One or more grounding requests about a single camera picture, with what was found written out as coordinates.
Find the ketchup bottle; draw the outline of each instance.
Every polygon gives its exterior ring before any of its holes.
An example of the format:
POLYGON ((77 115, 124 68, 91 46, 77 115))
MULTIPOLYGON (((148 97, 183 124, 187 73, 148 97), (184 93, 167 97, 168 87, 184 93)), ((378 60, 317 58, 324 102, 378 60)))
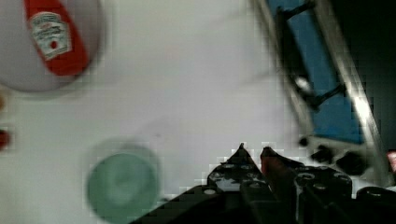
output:
POLYGON ((24 0, 28 28, 47 68, 57 76, 80 74, 89 63, 87 51, 59 0, 24 0))

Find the white surface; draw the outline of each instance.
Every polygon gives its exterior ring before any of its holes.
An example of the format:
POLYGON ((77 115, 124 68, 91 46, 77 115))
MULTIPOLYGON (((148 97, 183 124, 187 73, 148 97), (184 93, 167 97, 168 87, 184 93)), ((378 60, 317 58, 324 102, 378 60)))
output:
MULTIPOLYGON (((103 13, 100 0, 60 0, 91 59, 99 50, 103 13)), ((0 1, 0 83, 18 91, 52 91, 76 79, 53 75, 38 56, 27 29, 23 0, 0 1)))
POLYGON ((247 142, 305 157, 247 1, 103 1, 109 35, 89 74, 61 91, 9 93, 0 119, 2 224, 102 223, 86 204, 92 149, 118 136, 157 153, 163 193, 203 184, 247 142))

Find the white label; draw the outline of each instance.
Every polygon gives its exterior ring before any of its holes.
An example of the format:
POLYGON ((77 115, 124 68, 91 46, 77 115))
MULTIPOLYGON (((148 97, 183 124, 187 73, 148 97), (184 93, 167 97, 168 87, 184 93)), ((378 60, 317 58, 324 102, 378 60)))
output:
POLYGON ((30 19, 33 39, 46 61, 71 50, 69 26, 59 14, 40 12, 30 19))

